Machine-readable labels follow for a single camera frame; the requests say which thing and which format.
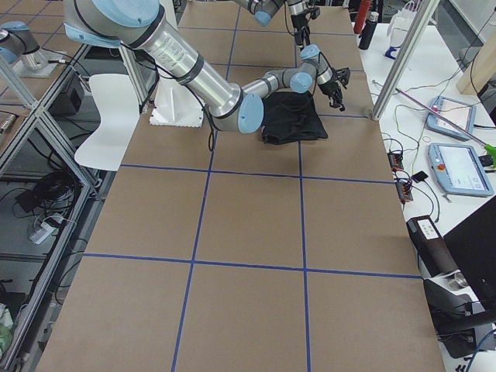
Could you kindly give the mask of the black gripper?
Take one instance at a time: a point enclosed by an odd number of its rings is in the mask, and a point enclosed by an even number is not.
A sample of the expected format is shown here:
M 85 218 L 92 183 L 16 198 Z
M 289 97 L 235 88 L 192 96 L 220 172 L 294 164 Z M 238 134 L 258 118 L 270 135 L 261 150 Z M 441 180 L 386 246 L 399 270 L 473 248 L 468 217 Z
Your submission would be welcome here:
M 351 71 L 348 67 L 335 69 L 327 67 L 324 72 L 317 76 L 317 84 L 321 93 L 329 98 L 329 107 L 344 112 L 343 93 L 340 85 L 344 88 L 349 84 Z
M 294 29 L 294 41 L 299 49 L 304 49 L 310 41 L 309 20 L 317 19 L 320 9 L 304 9 L 298 14 L 291 13 L 291 23 Z

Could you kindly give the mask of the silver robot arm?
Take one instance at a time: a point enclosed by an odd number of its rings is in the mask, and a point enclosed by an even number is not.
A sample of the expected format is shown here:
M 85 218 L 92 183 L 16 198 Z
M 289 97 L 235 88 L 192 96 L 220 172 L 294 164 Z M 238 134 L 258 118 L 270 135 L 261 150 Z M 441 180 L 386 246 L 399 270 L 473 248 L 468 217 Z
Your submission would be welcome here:
M 288 10 L 293 31 L 287 28 L 299 50 L 311 44 L 309 22 L 320 15 L 317 1 L 285 1 L 285 0 L 235 0 L 237 5 L 253 15 L 261 26 L 267 26 L 280 9 Z
M 350 69 L 331 66 L 310 42 L 308 22 L 320 9 L 313 1 L 241 1 L 262 26 L 284 6 L 289 8 L 294 41 L 300 49 L 296 68 L 269 71 L 240 87 L 221 77 L 166 19 L 158 1 L 65 1 L 64 28 L 73 41 L 97 47 L 143 50 L 178 84 L 206 105 L 209 122 L 220 131 L 253 133 L 264 117 L 263 99 L 282 88 L 303 94 L 317 85 L 332 108 L 344 110 L 342 90 Z

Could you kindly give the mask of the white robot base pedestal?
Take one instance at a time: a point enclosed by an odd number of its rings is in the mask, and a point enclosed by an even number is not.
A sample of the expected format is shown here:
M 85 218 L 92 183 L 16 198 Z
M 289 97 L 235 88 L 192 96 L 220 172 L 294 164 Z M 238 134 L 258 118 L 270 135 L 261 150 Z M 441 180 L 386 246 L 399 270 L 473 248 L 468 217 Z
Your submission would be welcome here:
M 203 119 L 202 101 L 175 80 L 160 78 L 150 116 L 152 126 L 200 128 Z

